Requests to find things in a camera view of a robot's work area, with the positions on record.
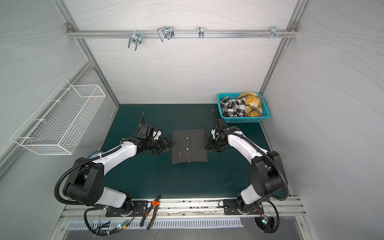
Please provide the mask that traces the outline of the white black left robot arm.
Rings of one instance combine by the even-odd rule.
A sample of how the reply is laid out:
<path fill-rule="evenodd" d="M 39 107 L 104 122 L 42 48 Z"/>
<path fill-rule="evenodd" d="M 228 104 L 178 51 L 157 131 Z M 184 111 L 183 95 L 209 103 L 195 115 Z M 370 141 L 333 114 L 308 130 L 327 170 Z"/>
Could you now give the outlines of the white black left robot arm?
<path fill-rule="evenodd" d="M 91 158 L 79 158 L 58 180 L 56 199 L 65 205 L 112 207 L 118 214 L 127 216 L 133 211 L 131 198 L 105 186 L 105 175 L 125 160 L 142 152 L 153 155 L 165 153 L 172 142 L 155 127 L 140 124 L 135 134 L 104 153 Z"/>

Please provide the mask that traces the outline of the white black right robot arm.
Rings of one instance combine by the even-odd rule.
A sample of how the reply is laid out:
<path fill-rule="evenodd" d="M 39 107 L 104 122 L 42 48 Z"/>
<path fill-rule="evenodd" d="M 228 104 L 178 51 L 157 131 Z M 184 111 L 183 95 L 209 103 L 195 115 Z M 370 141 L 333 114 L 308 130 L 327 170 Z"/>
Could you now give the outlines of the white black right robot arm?
<path fill-rule="evenodd" d="M 276 151 L 262 149 L 239 128 L 229 127 L 222 118 L 214 117 L 211 134 L 207 149 L 222 153 L 232 147 L 251 165 L 251 184 L 239 193 L 236 200 L 236 208 L 240 214 L 257 210 L 266 200 L 285 201 L 288 198 L 288 179 L 281 157 Z"/>

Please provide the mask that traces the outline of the dark grey striped shirt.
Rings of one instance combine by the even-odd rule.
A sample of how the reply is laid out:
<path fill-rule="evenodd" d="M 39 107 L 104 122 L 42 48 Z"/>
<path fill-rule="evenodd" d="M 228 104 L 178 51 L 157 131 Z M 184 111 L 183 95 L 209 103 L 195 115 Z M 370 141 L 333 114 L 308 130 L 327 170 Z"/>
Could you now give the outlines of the dark grey striped shirt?
<path fill-rule="evenodd" d="M 208 162 L 204 129 L 175 130 L 172 143 L 173 165 Z"/>

